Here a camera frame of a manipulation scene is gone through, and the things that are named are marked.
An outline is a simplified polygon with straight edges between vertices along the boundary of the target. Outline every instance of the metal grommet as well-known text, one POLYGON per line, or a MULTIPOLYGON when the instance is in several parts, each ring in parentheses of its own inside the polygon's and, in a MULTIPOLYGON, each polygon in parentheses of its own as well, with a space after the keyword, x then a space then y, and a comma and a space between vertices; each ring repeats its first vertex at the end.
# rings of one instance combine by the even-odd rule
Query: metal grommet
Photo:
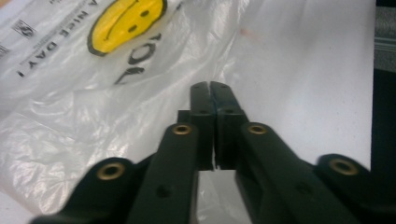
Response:
POLYGON ((175 134, 188 134, 191 132, 191 127, 181 124, 181 125, 177 125, 176 127, 174 127, 172 129, 173 133, 175 134))
POLYGON ((335 172, 342 175, 356 175, 359 172, 352 162, 343 159, 333 159, 329 164, 335 172))
POLYGON ((125 171, 125 166, 120 162, 113 162, 102 166, 96 173, 97 177, 102 180, 117 179, 125 171))
POLYGON ((267 133, 267 130, 264 127, 260 126, 260 125, 251 125, 251 126, 248 127, 248 130, 251 133, 255 133, 255 134, 267 133))

